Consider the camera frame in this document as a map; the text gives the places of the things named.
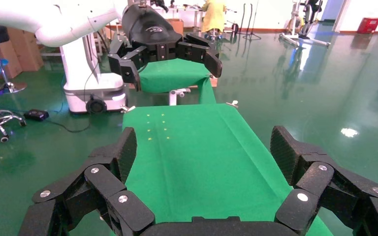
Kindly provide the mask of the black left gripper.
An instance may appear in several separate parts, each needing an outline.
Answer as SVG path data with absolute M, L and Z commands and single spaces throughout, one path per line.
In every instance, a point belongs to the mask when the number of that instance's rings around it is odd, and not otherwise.
M 203 64 L 214 77 L 221 77 L 222 61 L 212 41 L 192 33 L 183 37 L 150 6 L 128 6 L 122 27 L 128 39 L 114 38 L 110 44 L 110 70 L 137 91 L 142 90 L 140 69 L 154 61 L 184 59 Z

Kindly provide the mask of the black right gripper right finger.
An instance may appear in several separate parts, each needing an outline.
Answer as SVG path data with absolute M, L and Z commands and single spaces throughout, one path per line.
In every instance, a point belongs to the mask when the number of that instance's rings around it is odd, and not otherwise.
M 315 216 L 333 212 L 355 236 L 378 236 L 378 183 L 337 164 L 320 147 L 296 140 L 274 126 L 270 152 L 288 185 L 310 193 Z

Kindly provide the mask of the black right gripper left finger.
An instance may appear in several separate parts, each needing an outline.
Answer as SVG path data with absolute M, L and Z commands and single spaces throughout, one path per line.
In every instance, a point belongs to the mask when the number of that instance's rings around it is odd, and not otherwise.
M 92 211 L 118 236 L 141 235 L 155 215 L 126 187 L 136 151 L 132 127 L 115 143 L 94 149 L 78 170 L 33 195 L 19 235 L 66 236 Z

